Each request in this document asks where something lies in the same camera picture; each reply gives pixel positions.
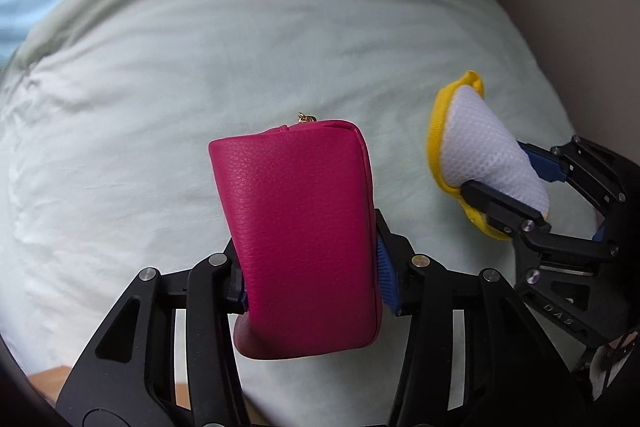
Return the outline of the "pale green bed sheet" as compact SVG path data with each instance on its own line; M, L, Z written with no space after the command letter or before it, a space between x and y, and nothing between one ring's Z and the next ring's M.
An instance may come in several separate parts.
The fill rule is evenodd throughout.
M62 0L1 67L1 334L26 373L74 364L138 272L229 232L210 141L345 119L378 208L450 269L514 273L426 165L437 91L474 70L543 147L573 127L496 0Z

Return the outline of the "yellow rimmed white mesh pad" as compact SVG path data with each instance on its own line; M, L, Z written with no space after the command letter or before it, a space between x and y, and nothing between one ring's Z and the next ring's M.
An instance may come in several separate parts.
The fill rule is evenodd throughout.
M469 70L437 92L428 123L425 157L437 186L453 197L485 235L506 239L487 215L462 198L476 181L549 216L549 196L527 154L484 100L482 77Z

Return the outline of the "magenta leather pouch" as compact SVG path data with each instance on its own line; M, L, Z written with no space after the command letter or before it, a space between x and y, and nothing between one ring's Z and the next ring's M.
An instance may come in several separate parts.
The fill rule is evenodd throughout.
M236 350L281 360L373 343L382 299L360 130L307 121L214 140L208 151L247 293Z

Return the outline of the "cardboard box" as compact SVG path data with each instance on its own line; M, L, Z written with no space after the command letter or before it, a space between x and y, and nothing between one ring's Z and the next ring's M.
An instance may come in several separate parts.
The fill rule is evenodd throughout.
M28 380L40 395L48 401L52 407L58 402L66 379L70 376L72 369L69 366L58 366L54 369L29 375ZM175 398L179 407L190 410L190 397L188 386L185 383L175 385Z

